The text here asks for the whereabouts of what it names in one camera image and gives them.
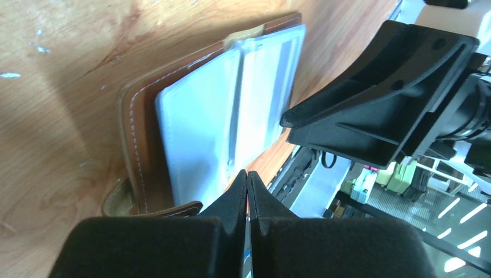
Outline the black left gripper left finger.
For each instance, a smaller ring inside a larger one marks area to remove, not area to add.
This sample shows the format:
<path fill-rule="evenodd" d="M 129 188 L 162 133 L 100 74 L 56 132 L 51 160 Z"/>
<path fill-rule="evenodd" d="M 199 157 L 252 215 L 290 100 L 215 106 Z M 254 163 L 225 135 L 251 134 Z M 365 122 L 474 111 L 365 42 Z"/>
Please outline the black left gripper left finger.
<path fill-rule="evenodd" d="M 50 277 L 241 277 L 247 173 L 191 217 L 95 217 L 71 231 Z"/>

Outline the brown leather card holder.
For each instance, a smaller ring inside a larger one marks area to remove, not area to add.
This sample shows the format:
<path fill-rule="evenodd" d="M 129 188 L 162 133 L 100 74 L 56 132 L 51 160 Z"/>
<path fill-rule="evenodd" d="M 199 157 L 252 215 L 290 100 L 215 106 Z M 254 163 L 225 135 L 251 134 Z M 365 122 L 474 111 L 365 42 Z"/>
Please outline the brown leather card holder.
<path fill-rule="evenodd" d="M 117 104 L 127 177 L 105 217 L 188 217 L 280 137 L 306 26 L 299 12 L 234 32 L 127 84 Z"/>

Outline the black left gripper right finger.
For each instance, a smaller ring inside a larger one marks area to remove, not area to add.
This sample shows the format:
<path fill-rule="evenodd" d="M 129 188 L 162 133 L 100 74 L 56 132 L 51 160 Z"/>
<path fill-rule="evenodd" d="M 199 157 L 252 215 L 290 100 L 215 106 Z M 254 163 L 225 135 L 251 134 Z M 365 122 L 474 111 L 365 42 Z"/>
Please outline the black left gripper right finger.
<path fill-rule="evenodd" d="M 417 230 L 394 218 L 301 218 L 248 173 L 254 277 L 435 277 Z"/>

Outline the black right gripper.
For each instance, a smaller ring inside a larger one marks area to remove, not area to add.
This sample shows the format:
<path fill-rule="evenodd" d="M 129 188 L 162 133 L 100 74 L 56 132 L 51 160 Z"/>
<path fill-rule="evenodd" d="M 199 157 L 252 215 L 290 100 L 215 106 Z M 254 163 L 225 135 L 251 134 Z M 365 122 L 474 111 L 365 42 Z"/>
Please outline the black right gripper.
<path fill-rule="evenodd" d="M 283 113 L 292 144 L 379 169 L 404 157 L 451 160 L 490 176 L 490 56 L 479 40 L 385 21 L 341 75 Z"/>

